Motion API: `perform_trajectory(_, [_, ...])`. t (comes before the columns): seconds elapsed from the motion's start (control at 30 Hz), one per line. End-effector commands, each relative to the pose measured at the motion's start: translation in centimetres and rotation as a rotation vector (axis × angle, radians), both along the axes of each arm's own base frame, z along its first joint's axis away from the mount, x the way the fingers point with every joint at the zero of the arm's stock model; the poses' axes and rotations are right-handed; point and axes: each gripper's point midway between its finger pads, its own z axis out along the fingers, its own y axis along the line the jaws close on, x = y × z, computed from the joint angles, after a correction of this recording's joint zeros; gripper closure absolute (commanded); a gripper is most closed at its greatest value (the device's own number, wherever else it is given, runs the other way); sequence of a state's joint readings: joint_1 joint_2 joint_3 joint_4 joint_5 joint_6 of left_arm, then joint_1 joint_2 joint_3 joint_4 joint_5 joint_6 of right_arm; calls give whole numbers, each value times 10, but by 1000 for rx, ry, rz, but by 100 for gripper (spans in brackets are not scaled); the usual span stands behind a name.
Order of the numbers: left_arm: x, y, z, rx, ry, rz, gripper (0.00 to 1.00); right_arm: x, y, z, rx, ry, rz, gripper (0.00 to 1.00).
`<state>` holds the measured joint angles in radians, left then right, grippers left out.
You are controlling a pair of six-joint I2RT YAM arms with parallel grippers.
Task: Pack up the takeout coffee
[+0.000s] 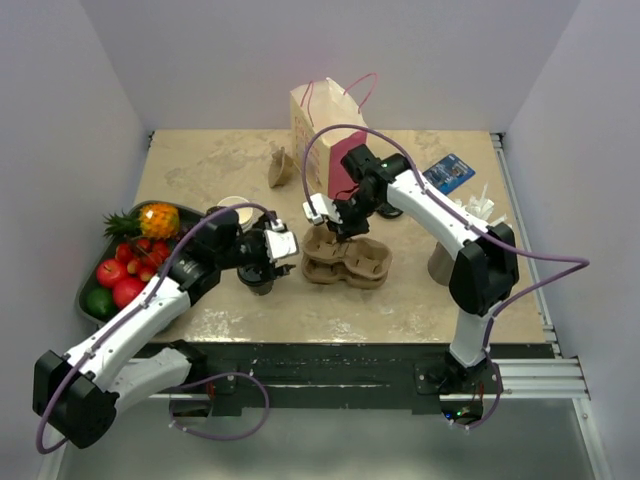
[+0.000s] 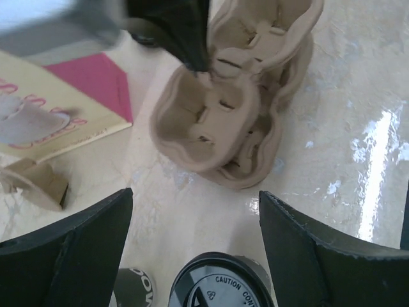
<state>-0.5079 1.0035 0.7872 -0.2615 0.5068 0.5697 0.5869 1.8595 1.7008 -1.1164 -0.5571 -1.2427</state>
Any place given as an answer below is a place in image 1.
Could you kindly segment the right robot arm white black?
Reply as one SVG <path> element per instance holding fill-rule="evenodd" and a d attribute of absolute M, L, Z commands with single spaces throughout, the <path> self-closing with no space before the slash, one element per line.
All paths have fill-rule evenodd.
<path fill-rule="evenodd" d="M 366 146 L 351 149 L 341 160 L 357 189 L 335 200 L 336 216 L 328 227 L 343 241 L 369 231 L 368 218 L 387 203 L 416 221 L 454 260 L 449 292 L 459 307 L 445 369 L 448 386 L 469 392 L 481 380 L 489 313 L 505 301 L 519 281 L 515 235 L 504 223 L 494 227 L 473 217 L 439 191 L 420 186 L 409 160 L 394 154 L 377 158 Z"/>

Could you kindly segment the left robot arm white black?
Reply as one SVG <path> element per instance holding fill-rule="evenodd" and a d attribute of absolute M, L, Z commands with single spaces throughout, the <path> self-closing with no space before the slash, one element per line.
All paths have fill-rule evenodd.
<path fill-rule="evenodd" d="M 71 442 L 87 448 L 119 415 L 164 390 L 196 392 L 241 371 L 210 374 L 207 358 L 185 341 L 139 363 L 130 361 L 157 333 L 215 288 L 224 270 L 254 269 L 246 286 L 263 294 L 291 267 L 296 235 L 265 210 L 248 230 L 239 205 L 216 207 L 184 233 L 157 275 L 113 318 L 65 354 L 47 351 L 34 366 L 33 411 L 40 421 L 36 449 L 50 454 Z"/>

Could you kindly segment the single cardboard cup carrier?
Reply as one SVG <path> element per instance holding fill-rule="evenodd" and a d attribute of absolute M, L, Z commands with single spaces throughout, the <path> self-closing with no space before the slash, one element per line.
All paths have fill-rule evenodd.
<path fill-rule="evenodd" d="M 294 160 L 286 153 L 284 147 L 272 154 L 272 162 L 268 170 L 268 185 L 271 189 L 286 185 L 294 174 Z"/>

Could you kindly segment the black coffee cup lid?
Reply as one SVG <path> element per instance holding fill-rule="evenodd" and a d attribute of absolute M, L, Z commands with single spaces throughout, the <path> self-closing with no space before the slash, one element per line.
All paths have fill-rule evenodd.
<path fill-rule="evenodd" d="M 269 265 L 252 264 L 237 269 L 239 280 L 249 288 L 266 288 L 273 286 L 273 275 Z"/>

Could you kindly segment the dark paper coffee cup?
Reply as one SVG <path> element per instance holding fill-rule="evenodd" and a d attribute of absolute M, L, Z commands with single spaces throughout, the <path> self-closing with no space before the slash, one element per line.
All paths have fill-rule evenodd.
<path fill-rule="evenodd" d="M 264 296 L 269 294 L 273 288 L 273 281 L 267 281 L 262 283 L 247 284 L 248 289 L 255 295 Z"/>

